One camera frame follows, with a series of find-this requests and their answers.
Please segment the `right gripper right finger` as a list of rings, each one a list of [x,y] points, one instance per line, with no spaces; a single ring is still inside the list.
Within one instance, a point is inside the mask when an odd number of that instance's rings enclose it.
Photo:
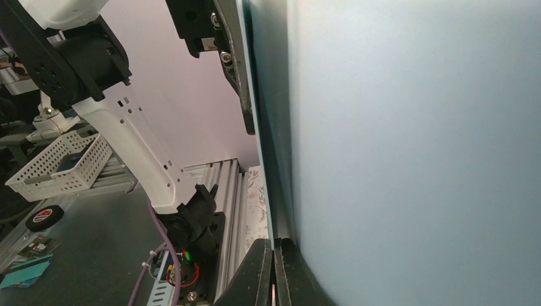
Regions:
[[[274,241],[274,284],[277,305],[335,305],[290,238]]]

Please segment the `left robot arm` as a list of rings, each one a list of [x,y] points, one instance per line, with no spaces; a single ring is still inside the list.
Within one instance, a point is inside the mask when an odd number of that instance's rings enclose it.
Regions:
[[[55,107],[68,106],[106,139],[144,188],[172,251],[206,258],[212,191],[181,172],[132,93],[127,52],[101,15],[105,1],[2,1],[1,37]]]

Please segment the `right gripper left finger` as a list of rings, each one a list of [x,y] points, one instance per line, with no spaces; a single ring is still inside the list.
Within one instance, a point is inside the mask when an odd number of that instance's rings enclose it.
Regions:
[[[214,302],[222,306],[259,306],[272,304],[274,251],[269,239],[256,239],[232,280]]]

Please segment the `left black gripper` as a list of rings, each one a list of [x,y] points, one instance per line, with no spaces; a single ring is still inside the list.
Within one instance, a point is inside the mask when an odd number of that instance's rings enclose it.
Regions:
[[[237,1],[166,0],[180,39],[191,56],[219,50],[224,74],[239,97],[246,132],[255,134],[248,69]]]

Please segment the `brown leather card holder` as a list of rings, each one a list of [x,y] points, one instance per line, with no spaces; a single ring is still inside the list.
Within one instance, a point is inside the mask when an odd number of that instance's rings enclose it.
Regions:
[[[540,304],[540,2],[244,1],[276,236],[335,305]]]

